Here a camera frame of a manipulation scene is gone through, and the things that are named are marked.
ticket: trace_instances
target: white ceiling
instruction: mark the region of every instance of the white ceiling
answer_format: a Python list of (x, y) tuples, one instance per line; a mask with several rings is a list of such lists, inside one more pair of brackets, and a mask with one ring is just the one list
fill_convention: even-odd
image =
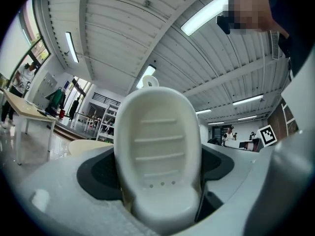
[[(286, 60), (271, 59), (271, 43), (262, 34), (266, 59), (263, 85), (258, 33), (227, 36), (215, 18), (192, 36), (180, 27), (212, 0), (42, 0), (48, 7), (56, 50), (67, 72), (121, 95), (136, 90), (148, 64), (160, 86), (184, 93), (208, 122), (258, 115), (276, 105), (286, 78)], [(65, 32), (72, 34), (79, 63), (71, 55)], [(232, 102), (264, 93), (263, 101), (233, 108)]]

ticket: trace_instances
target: railing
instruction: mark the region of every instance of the railing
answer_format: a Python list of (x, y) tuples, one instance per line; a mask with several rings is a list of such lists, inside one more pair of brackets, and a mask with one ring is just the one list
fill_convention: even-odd
[(110, 105), (114, 105), (114, 106), (117, 106), (119, 107), (120, 106), (120, 102), (119, 101), (116, 101), (116, 100), (113, 100), (111, 98), (107, 98), (99, 93), (94, 93), (93, 97), (92, 97), (93, 100), (97, 100), (99, 102), (102, 102), (104, 104), (110, 104)]

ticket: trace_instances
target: brick wall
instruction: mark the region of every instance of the brick wall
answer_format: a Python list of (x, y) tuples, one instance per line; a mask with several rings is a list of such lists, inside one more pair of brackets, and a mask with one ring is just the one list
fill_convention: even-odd
[[(281, 104), (285, 105), (285, 101), (281, 101), (276, 110), (270, 115), (267, 120), (268, 125), (271, 125), (272, 129), (274, 130), (278, 141), (286, 137), (286, 126)], [(285, 108), (285, 115), (287, 120), (293, 118), (293, 115), (288, 107)], [(296, 125), (296, 122), (293, 121), (289, 127), (289, 135), (294, 134), (297, 130), (298, 127)]]

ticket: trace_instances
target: air vent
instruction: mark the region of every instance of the air vent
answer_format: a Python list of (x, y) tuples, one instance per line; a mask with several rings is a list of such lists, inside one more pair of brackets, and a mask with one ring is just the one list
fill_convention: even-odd
[(272, 59), (278, 60), (280, 57), (280, 48), (278, 45), (279, 33), (275, 30), (270, 31), (271, 46), (272, 46)]

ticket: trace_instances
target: white shoe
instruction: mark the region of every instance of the white shoe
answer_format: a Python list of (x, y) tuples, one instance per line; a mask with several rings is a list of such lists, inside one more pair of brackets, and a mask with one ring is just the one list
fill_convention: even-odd
[(4, 121), (0, 121), (0, 125), (2, 128), (6, 129), (8, 126), (5, 124)]
[(15, 126), (15, 123), (13, 122), (13, 120), (8, 120), (8, 122), (12, 125), (12, 126)]

